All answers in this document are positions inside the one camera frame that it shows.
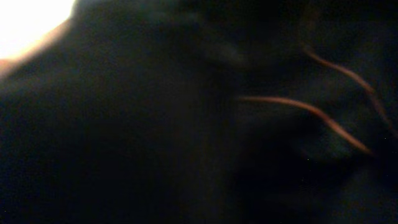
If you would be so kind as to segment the black orange-patterned shirt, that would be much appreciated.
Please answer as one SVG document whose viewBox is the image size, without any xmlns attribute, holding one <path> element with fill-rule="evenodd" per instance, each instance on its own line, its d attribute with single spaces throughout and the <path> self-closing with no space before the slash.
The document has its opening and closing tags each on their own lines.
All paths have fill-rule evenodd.
<svg viewBox="0 0 398 224">
<path fill-rule="evenodd" d="M 78 1 L 1 74 L 2 223 L 396 223 L 396 1 Z"/>
</svg>

